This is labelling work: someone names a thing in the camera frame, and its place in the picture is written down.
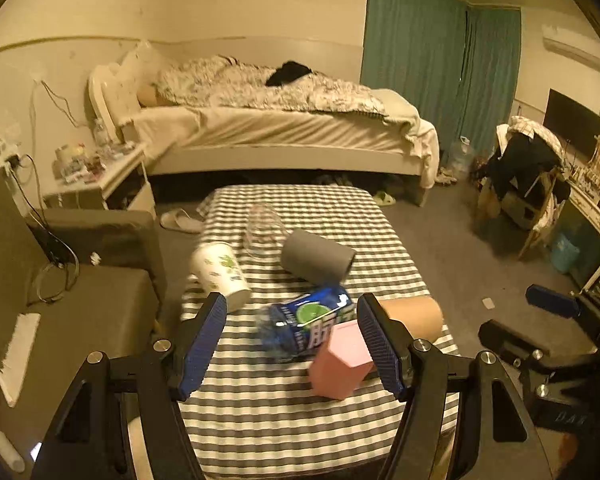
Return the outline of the person's right hand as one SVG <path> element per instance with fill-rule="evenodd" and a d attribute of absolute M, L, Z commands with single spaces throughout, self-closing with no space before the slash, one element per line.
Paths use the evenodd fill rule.
<path fill-rule="evenodd" d="M 557 474 L 562 474 L 569 463 L 577 454 L 579 446 L 578 436 L 576 434 L 563 434 L 558 450 L 558 469 Z"/>

